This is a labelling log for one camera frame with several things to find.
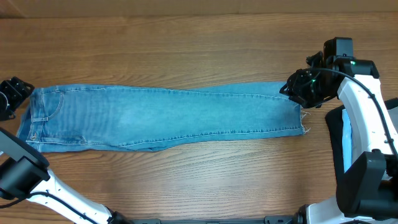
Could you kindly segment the blue denim jeans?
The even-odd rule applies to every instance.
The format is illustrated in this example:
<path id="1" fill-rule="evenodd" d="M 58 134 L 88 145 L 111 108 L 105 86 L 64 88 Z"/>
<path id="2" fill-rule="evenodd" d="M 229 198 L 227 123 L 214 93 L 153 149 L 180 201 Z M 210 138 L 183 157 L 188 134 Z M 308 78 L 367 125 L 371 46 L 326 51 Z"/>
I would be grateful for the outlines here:
<path id="1" fill-rule="evenodd" d="M 39 152 L 162 151 L 181 144 L 298 136 L 300 105 L 281 82 L 191 90 L 117 85 L 38 88 L 17 136 Z"/>

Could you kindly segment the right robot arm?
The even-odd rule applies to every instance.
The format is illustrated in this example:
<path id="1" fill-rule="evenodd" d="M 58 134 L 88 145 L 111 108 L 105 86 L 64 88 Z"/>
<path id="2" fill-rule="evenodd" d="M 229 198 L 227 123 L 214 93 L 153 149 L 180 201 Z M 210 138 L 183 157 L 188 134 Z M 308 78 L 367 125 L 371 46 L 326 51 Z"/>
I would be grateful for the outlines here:
<path id="1" fill-rule="evenodd" d="M 304 205 L 291 223 L 397 222 L 397 131 L 372 60 L 354 57 L 353 40 L 335 37 L 307 57 L 280 93 L 303 108 L 343 102 L 351 125 L 351 158 L 328 200 Z"/>

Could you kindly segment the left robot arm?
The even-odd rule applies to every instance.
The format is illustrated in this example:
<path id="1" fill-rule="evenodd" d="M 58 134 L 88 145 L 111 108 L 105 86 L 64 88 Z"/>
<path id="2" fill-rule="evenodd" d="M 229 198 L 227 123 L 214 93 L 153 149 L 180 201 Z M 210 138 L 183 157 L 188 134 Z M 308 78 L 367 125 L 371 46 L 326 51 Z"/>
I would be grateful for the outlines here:
<path id="1" fill-rule="evenodd" d="M 15 205 L 23 200 L 48 207 L 73 223 L 130 223 L 130 219 L 79 194 L 50 169 L 45 152 L 64 152 L 67 147 L 85 150 L 98 146 L 88 135 L 94 129 L 87 109 L 96 111 L 106 85 L 56 85 L 34 88 L 17 77 L 1 83 L 1 120 L 15 118 L 15 111 L 29 100 L 16 135 L 1 130 L 1 198 Z M 98 103 L 88 102 L 96 98 Z"/>

